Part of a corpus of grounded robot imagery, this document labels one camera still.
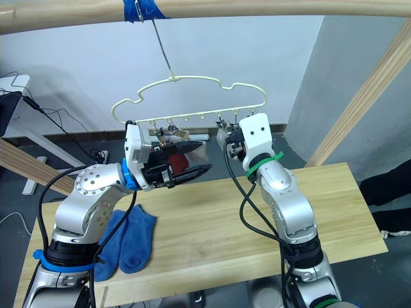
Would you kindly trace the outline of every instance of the blue tape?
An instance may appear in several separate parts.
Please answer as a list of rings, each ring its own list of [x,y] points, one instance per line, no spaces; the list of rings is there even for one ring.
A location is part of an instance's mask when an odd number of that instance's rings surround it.
[[[136,4],[134,1],[135,0],[123,0],[125,21],[130,21],[130,22],[140,21],[139,14],[137,13]],[[160,9],[155,4],[154,0],[138,0],[138,1],[139,1],[140,10],[141,10],[141,15],[143,15],[143,19],[145,21],[150,20],[150,19],[169,18],[169,17],[164,16],[163,13],[161,13]]]
[[[136,181],[133,179],[133,176],[130,174],[130,170],[128,170],[127,161],[125,158],[123,158],[123,160],[121,161],[121,169],[126,180],[127,189],[139,191],[140,187],[137,185]]]
[[[89,271],[94,268],[94,263],[83,265],[83,266],[57,266],[49,263],[46,257],[44,256],[43,249],[38,249],[33,252],[33,257],[36,260],[40,260],[41,264],[49,271],[56,271],[59,273],[76,273],[79,271]]]

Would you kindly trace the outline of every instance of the wooden pole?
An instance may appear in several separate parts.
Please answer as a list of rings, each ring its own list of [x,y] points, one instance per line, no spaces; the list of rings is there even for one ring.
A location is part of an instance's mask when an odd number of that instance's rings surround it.
[[[376,15],[411,17],[411,0],[156,0],[167,17]],[[0,5],[0,34],[124,21],[122,0],[39,0]]]
[[[0,166],[42,185],[46,185],[59,174],[56,169],[40,162],[4,139],[0,139]],[[64,176],[51,186],[51,189],[68,196],[73,187],[73,179]]]
[[[410,59],[411,19],[407,19],[373,72],[307,161],[306,167],[319,166],[326,161]]]

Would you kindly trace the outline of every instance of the green cable tie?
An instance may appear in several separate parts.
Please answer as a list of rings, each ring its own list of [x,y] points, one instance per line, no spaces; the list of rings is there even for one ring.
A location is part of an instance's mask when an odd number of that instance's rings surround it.
[[[252,166],[246,173],[245,176],[247,177],[247,179],[255,172],[257,171],[258,168],[260,168],[263,164],[265,164],[266,162],[270,162],[272,160],[279,160],[281,157],[283,157],[284,153],[282,151],[280,151],[278,154],[274,155],[273,157],[268,157],[268,158],[264,158],[263,160],[261,160],[260,162],[258,162],[257,164],[255,164],[254,166]]]
[[[314,308],[325,308],[331,304],[339,303],[340,300],[337,298],[330,298],[329,300],[324,300],[323,302],[316,305]]]

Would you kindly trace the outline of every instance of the blue sock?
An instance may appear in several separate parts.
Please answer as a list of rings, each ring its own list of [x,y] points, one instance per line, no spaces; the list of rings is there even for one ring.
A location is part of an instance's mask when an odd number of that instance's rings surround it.
[[[153,230],[157,217],[136,205],[127,217],[127,229],[120,252],[120,268],[126,274],[142,270],[152,253]]]
[[[98,242],[101,244],[104,239],[109,235],[111,230],[117,225],[119,220],[124,216],[124,211],[115,210],[111,214],[111,218],[104,231],[103,237]],[[111,237],[110,241],[104,246],[103,251],[99,255],[99,258],[104,260],[105,263],[97,263],[94,267],[94,280],[104,281],[113,276],[117,270],[118,261],[121,251],[121,242],[123,239],[124,231],[127,227],[127,220],[125,220],[118,228],[117,232]]]

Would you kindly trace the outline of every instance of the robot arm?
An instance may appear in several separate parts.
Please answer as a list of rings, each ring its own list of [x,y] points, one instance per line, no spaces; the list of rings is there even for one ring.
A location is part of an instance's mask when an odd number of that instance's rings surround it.
[[[256,114],[239,127],[220,127],[231,157],[242,160],[251,182],[261,186],[264,201],[271,207],[279,237],[290,247],[283,255],[291,267],[288,293],[295,308],[355,307],[341,302],[340,291],[326,254],[322,251],[317,224],[309,201],[300,192],[294,174],[273,159],[272,137],[266,114]]]
[[[58,207],[47,250],[35,252],[40,262],[23,308],[88,307],[85,284],[116,203],[133,191],[172,188],[204,174],[211,165],[191,167],[176,175],[168,164],[170,155],[187,153],[201,145],[184,141],[152,149],[148,130],[128,125],[122,163],[96,164],[82,170],[72,193]]]

